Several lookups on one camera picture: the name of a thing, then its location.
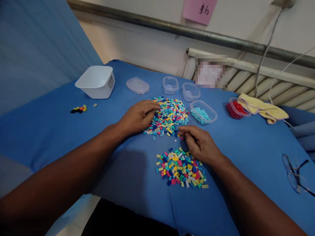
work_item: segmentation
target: towel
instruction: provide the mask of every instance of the towel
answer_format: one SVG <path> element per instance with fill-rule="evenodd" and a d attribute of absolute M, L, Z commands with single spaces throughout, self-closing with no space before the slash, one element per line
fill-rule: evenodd
<path fill-rule="evenodd" d="M 264 103 L 258 98 L 250 97 L 244 93 L 242 93 L 239 98 L 241 101 L 239 100 L 238 102 L 243 106 L 243 108 L 247 109 L 245 105 L 247 104 L 253 115 L 256 115 L 257 113 L 260 114 L 262 117 L 267 119 L 267 123 L 270 125 L 274 124 L 277 120 L 289 118 L 289 115 L 281 108 L 269 103 Z"/>

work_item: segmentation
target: left hand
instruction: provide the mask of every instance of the left hand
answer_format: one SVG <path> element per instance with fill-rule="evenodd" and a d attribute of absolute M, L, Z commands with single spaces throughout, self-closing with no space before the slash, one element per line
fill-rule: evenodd
<path fill-rule="evenodd" d="M 131 106 L 126 114 L 117 122 L 117 128 L 125 136 L 141 132 L 153 120 L 154 113 L 160 105 L 150 100 L 144 100 Z"/>

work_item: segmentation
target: small plastic box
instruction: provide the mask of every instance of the small plastic box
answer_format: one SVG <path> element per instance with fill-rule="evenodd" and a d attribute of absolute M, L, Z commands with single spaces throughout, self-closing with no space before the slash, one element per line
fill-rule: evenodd
<path fill-rule="evenodd" d="M 193 83 L 183 83 L 183 95 L 186 101 L 193 102 L 200 98 L 200 88 Z"/>
<path fill-rule="evenodd" d="M 245 108 L 243 107 L 243 109 L 247 114 L 243 114 L 235 108 L 233 102 L 239 101 L 239 100 L 240 100 L 239 98 L 230 98 L 229 103 L 226 105 L 227 111 L 229 112 L 230 116 L 238 120 L 242 119 L 243 117 L 249 117 L 252 115 L 252 113 L 250 112 L 246 104 L 245 104 Z"/>
<path fill-rule="evenodd" d="M 77 88 L 89 95 L 92 99 L 107 99 L 115 85 L 112 67 L 91 66 L 75 83 Z"/>
<path fill-rule="evenodd" d="M 163 79 L 164 93 L 167 95 L 174 95 L 179 89 L 178 81 L 175 77 L 166 76 Z"/>
<path fill-rule="evenodd" d="M 211 119 L 211 120 L 206 120 L 204 119 L 198 111 L 196 111 L 196 108 L 199 107 L 201 110 L 204 110 L 207 114 L 208 114 L 208 117 Z M 196 115 L 202 120 L 204 121 L 205 123 L 213 123 L 217 120 L 218 118 L 218 114 L 211 108 L 209 107 L 204 101 L 201 101 L 201 100 L 196 100 L 194 102 L 192 102 L 190 104 L 190 109 L 191 109 L 191 112 L 194 112 L 196 113 Z"/>
<path fill-rule="evenodd" d="M 145 94 L 150 90 L 150 86 L 147 82 L 137 77 L 127 80 L 126 86 L 137 94 Z"/>

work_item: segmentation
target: pink sign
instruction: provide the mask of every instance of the pink sign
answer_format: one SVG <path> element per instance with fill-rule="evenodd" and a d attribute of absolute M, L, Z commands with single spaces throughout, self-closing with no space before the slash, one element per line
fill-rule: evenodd
<path fill-rule="evenodd" d="M 185 0 L 183 17 L 208 25 L 218 0 Z"/>

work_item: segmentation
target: blue tablecloth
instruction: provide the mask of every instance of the blue tablecloth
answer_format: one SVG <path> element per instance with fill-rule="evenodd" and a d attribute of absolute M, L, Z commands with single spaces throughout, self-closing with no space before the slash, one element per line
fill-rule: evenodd
<path fill-rule="evenodd" d="M 163 95 L 162 80 L 166 74 L 118 60 L 107 65 L 113 67 L 116 78 L 109 99 L 93 100 L 70 83 L 2 116 L 1 153 L 36 172 L 117 122 L 134 103 Z M 133 77 L 149 83 L 150 91 L 144 95 L 130 91 L 126 81 Z M 181 86 L 188 81 L 177 79 L 180 90 L 173 96 L 164 96 L 183 100 Z M 309 156 L 283 122 L 268 125 L 259 115 L 242 120 L 229 117 L 225 106 L 233 96 L 236 94 L 232 92 L 201 90 L 200 100 L 218 114 L 216 122 L 202 128 L 210 132 L 222 152 L 307 234 L 315 235 L 315 198 L 292 189 L 282 162 L 283 153 L 300 162 Z M 86 112 L 70 113 L 73 107 L 83 104 L 88 107 Z M 188 124 L 196 123 L 190 117 Z M 106 164 L 93 194 L 177 228 L 180 234 L 238 235 L 209 168 L 206 170 L 208 189 L 168 187 L 166 180 L 156 173 L 156 154 L 179 145 L 186 148 L 183 141 L 175 143 L 174 139 L 158 136 L 153 141 L 152 136 L 142 133 L 127 139 Z M 312 161 L 301 169 L 301 175 L 314 191 Z"/>

